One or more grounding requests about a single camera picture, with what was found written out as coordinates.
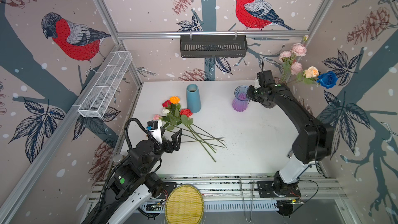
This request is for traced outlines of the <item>blue purple glass vase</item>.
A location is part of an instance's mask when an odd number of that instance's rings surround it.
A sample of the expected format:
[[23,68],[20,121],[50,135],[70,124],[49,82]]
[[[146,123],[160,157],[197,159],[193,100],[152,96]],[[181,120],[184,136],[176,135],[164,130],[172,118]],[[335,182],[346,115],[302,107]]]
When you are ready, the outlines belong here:
[[234,91],[235,99],[232,102],[232,107],[237,112],[244,112],[249,104],[247,98],[248,86],[238,86]]

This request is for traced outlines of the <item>pink carnation flower stem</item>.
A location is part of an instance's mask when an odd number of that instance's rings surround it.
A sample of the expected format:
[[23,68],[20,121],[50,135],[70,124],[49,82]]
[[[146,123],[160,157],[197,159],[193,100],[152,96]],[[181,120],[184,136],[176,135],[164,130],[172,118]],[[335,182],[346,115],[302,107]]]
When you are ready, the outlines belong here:
[[298,75],[299,73],[301,73],[303,71],[303,67],[302,64],[299,62],[294,62],[291,67],[291,74],[292,75]]

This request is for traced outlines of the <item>dark red rose flower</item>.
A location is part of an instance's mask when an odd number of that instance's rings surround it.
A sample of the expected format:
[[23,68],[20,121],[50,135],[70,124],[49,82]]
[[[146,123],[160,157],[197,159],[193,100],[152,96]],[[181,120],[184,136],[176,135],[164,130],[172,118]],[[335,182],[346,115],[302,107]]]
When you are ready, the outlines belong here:
[[173,105],[173,104],[172,104],[172,102],[171,102],[170,100],[167,100],[167,101],[165,101],[165,102],[162,104],[162,106],[163,106],[164,108],[170,108],[172,105]]

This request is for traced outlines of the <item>cream peach rose stem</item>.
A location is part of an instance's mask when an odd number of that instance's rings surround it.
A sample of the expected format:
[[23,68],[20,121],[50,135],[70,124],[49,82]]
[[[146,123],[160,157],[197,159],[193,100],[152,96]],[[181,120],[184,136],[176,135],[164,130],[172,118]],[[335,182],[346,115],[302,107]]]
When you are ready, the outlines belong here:
[[317,79],[319,75],[320,74],[318,69],[314,66],[311,66],[308,69],[303,70],[298,75],[295,75],[296,79],[294,81],[296,83],[305,83],[307,85],[317,84]]

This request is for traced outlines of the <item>blue rose flower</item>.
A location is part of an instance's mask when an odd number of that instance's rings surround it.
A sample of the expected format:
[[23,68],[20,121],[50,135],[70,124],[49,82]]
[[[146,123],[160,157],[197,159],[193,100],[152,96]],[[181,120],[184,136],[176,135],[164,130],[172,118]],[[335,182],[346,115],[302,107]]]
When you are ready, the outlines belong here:
[[333,88],[337,83],[338,77],[333,71],[318,76],[317,83],[326,89]]

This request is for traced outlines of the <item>pink rose flower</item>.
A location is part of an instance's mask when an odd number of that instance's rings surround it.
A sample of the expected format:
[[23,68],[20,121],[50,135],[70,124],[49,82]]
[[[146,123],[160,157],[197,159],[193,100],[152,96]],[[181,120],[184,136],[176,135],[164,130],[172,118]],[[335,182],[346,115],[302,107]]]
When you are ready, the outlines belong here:
[[155,115],[154,118],[153,118],[153,120],[160,120],[161,117],[162,117],[162,116],[160,116],[160,115]]

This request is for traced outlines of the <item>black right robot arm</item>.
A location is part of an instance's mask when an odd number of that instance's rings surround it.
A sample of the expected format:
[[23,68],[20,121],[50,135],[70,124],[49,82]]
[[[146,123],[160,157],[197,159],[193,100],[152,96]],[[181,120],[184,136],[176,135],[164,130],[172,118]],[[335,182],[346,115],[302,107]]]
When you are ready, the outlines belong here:
[[275,82],[270,70],[258,72],[256,81],[256,86],[249,86],[247,98],[266,108],[279,106],[298,131],[290,160],[274,175],[273,192],[284,197],[297,187],[309,166],[331,155],[334,127],[311,115],[286,85]]

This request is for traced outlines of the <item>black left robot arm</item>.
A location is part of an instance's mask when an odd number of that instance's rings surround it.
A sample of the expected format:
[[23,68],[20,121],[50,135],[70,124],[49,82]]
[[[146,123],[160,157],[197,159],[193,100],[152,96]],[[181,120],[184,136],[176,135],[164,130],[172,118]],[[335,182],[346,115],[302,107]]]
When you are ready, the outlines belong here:
[[[135,147],[128,135],[132,122],[147,136]],[[174,133],[170,140],[164,140],[164,128],[159,121],[152,120],[147,124],[144,127],[137,118],[130,118],[125,123],[127,155],[105,180],[98,203],[84,219],[85,224],[122,224],[146,201],[161,194],[163,180],[156,172],[164,153],[180,150],[182,131]]]

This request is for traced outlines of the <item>teal ceramic vase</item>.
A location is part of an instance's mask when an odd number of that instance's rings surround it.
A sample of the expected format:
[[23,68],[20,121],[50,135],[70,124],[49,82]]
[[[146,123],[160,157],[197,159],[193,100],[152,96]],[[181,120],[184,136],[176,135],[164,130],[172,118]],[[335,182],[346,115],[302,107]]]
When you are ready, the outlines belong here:
[[187,86],[187,108],[194,114],[201,110],[200,92],[196,84]]

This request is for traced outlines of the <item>white rose flower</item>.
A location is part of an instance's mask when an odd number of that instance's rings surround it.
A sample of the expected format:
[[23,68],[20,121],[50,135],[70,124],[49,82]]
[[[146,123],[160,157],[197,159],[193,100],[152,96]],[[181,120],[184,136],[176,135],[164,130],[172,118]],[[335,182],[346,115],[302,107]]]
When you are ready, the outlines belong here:
[[170,112],[170,110],[164,108],[164,109],[162,110],[162,115],[166,116],[169,112]]

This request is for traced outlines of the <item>orange rose flower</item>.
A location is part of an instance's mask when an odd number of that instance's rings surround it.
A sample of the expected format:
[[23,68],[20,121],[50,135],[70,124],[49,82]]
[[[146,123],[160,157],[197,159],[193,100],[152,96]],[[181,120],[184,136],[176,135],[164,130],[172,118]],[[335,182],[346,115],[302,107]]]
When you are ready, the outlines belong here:
[[177,96],[172,96],[172,97],[170,98],[170,102],[171,102],[172,104],[178,104],[178,103],[180,102],[180,98],[177,97]]

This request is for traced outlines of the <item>yellow woven round mat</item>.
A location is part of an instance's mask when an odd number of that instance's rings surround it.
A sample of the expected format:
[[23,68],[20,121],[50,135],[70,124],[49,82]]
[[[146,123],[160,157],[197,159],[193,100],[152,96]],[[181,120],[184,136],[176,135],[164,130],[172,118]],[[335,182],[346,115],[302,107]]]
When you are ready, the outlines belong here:
[[193,185],[185,184],[175,188],[165,205],[165,219],[168,224],[200,224],[205,205],[202,194]]

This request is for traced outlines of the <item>white mesh wall shelf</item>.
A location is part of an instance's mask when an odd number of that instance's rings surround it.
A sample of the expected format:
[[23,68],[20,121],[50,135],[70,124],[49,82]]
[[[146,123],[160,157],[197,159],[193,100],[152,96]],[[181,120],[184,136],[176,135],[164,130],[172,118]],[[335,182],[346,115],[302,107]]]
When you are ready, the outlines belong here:
[[132,56],[130,52],[114,52],[111,60],[106,65],[105,69],[100,72],[99,78],[78,109],[78,112],[83,117],[104,117],[131,61]]

